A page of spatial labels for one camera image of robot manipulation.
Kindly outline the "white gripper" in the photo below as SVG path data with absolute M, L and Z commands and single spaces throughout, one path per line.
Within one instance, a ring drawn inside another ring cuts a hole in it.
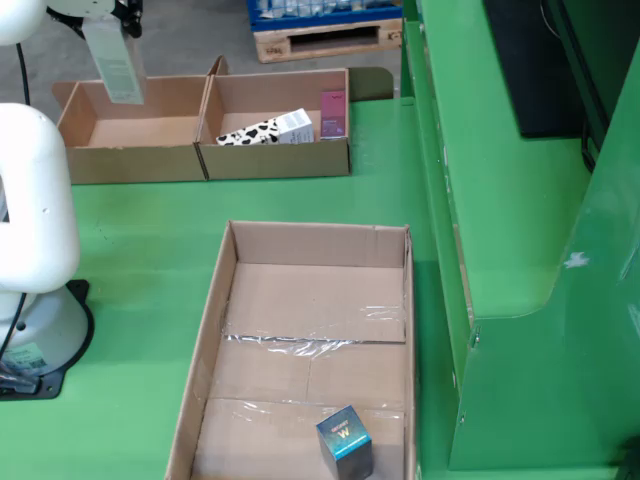
M 47 0 L 47 13 L 57 20 L 118 18 L 132 38 L 142 35 L 142 0 Z

